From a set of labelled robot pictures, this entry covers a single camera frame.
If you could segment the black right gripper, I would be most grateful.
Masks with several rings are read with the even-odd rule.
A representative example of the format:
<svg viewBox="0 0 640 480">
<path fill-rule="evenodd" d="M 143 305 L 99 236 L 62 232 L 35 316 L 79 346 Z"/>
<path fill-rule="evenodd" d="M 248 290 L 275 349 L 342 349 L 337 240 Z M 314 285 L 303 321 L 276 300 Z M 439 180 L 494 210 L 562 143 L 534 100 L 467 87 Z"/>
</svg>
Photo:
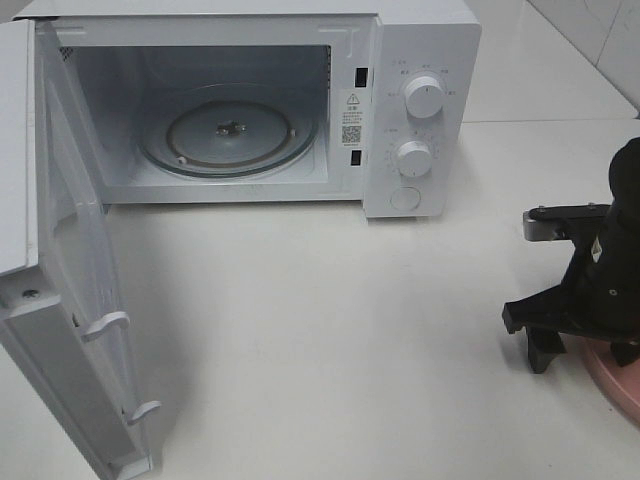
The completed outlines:
<svg viewBox="0 0 640 480">
<path fill-rule="evenodd" d="M 534 374 L 544 373 L 565 353 L 558 333 L 612 342 L 610 352 L 619 367 L 634 363 L 640 358 L 639 220 L 612 203 L 593 239 L 566 241 L 574 252 L 561 282 L 506 303 L 507 331 L 527 327 Z"/>
</svg>

